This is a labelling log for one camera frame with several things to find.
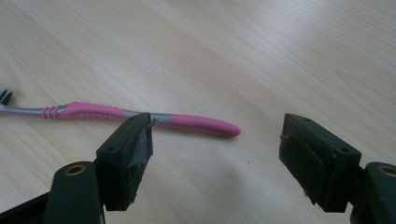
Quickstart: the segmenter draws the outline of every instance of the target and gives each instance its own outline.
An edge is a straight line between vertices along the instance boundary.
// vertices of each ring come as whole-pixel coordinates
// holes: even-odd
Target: wood grain surface
[[[285,113],[396,164],[396,3],[0,0],[0,88],[14,106],[73,101],[223,119],[233,139],[153,131],[134,204],[107,223],[349,223],[278,159]],[[0,118],[0,212],[120,125]]]

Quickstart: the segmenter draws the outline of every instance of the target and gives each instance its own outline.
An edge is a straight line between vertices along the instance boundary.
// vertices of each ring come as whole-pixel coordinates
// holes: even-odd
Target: light wood tabletop
[[[235,138],[153,129],[135,202],[106,223],[349,223],[278,158],[285,113],[396,164],[396,2],[0,1],[9,105],[73,101],[231,122]],[[0,212],[50,190],[120,121],[0,118]]]

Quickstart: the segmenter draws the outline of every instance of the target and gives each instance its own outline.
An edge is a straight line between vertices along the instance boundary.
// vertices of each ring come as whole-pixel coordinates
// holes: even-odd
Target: pink rubber grip
[[[73,102],[66,106],[61,115],[58,115],[59,106],[46,107],[43,109],[44,119],[125,119],[123,109],[107,106]]]
[[[209,133],[232,137],[241,133],[241,130],[231,123],[218,119],[209,119],[191,115],[172,115],[171,123],[164,125],[161,124],[161,126],[197,133]]]

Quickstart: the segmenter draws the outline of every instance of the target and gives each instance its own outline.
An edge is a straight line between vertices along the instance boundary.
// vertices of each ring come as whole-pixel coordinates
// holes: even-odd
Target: toothbrush
[[[125,110],[108,105],[73,102],[44,108],[22,108],[8,106],[6,103],[12,91],[0,90],[0,115],[16,115],[42,119],[119,119],[124,120],[140,112]],[[218,120],[192,115],[150,113],[156,125],[183,131],[208,133],[234,137],[241,133],[235,125]]]

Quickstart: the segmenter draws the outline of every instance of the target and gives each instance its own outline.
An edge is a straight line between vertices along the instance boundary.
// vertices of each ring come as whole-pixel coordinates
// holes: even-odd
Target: pink toothbrush
[[[20,108],[6,105],[12,91],[0,90],[0,114],[37,117],[43,119],[127,119],[140,112],[107,105],[73,102],[45,108]],[[156,125],[197,133],[237,136],[241,133],[235,125],[218,119],[192,115],[150,113]]]

